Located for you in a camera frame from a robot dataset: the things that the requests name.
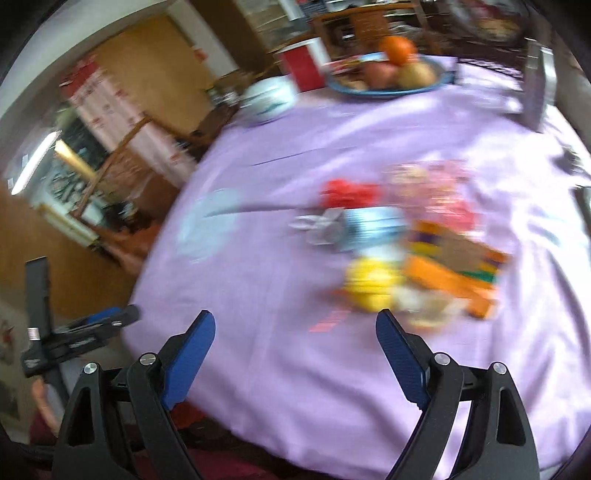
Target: person's hand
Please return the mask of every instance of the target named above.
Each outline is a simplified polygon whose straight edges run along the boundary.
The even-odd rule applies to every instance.
[[[39,409],[43,420],[51,430],[52,434],[57,437],[60,431],[60,424],[47,402],[47,386],[42,378],[37,378],[33,382],[31,385],[31,394],[33,395],[35,405]]]

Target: fluorescent light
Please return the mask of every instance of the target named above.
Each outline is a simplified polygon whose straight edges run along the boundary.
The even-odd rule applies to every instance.
[[[56,138],[59,137],[60,134],[61,131],[51,132],[49,135],[45,137],[45,140],[41,142],[41,145],[37,147],[35,153],[31,156],[30,160],[25,165],[25,168],[22,169],[22,172],[17,182],[14,184],[14,188],[11,192],[13,195],[21,193],[22,190],[27,186],[29,180],[31,180],[31,177],[35,173],[35,170],[41,163],[41,160],[43,160],[43,157],[45,157],[47,150],[49,150],[49,148],[53,145],[53,142],[56,141]]]

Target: black clamp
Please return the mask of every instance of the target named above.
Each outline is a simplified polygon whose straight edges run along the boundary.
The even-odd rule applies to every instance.
[[[56,389],[65,407],[69,394],[59,364],[105,346],[122,328],[138,320],[139,311],[129,305],[96,321],[93,317],[84,317],[54,330],[49,292],[47,257],[27,262],[25,293],[30,342],[21,355],[21,364],[25,377],[42,375],[44,381]]]
[[[378,340],[407,400],[423,412],[387,480],[431,480],[461,401],[471,401],[453,480],[539,480],[525,408],[511,374],[499,362],[463,367],[406,333],[389,310],[376,320]]]
[[[128,368],[84,367],[61,424],[53,459],[56,480],[137,479],[118,402],[130,402],[151,463],[161,479],[202,480],[168,411],[184,400],[215,335],[202,311],[188,331]]]

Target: wooden chair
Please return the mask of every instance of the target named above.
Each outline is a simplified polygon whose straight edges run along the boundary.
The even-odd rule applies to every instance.
[[[441,47],[429,29],[427,17],[421,7],[420,0],[398,2],[394,4],[369,5],[367,7],[347,8],[339,12],[318,15],[312,19],[316,34],[322,39],[333,60],[342,57],[338,49],[332,44],[326,24],[330,21],[348,18],[355,32],[355,39],[360,44],[363,53],[377,51],[379,41],[391,35],[386,14],[393,10],[413,9],[422,29],[425,32],[430,47],[430,53],[441,55]]]
[[[141,271],[143,261],[148,256],[160,231],[160,225],[178,195],[176,187],[154,172],[138,154],[128,148],[129,142],[150,122],[193,146],[203,148],[213,142],[213,137],[209,132],[204,132],[199,137],[188,136],[146,115],[123,137],[119,145],[105,160],[95,179],[87,185],[78,207],[71,213],[74,218],[97,233],[103,247],[121,263],[126,271],[133,275],[138,275]],[[92,194],[97,190],[120,200],[129,199],[138,210],[152,218],[152,224],[146,229],[130,233],[126,229],[115,232],[86,222],[82,218],[82,214]]]

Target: purple tablecloth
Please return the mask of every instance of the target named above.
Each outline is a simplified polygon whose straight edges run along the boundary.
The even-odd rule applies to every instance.
[[[475,67],[465,73],[484,77]],[[312,94],[319,98],[322,93]],[[557,110],[535,134],[504,100],[448,86],[390,102],[310,102],[258,127],[228,126],[177,201],[135,289],[135,354],[158,351],[201,309],[217,322],[189,398],[236,435],[309,469],[381,480],[419,417],[375,336],[352,313],[326,333],[350,254],[313,247],[288,224],[335,177],[381,181],[386,166],[465,159],[484,240],[513,255],[490,321],[458,318],[425,337],[462,365],[505,362],[521,392],[540,466],[564,462],[591,424],[591,269],[560,142],[581,148]],[[449,473],[460,408],[437,478]]]

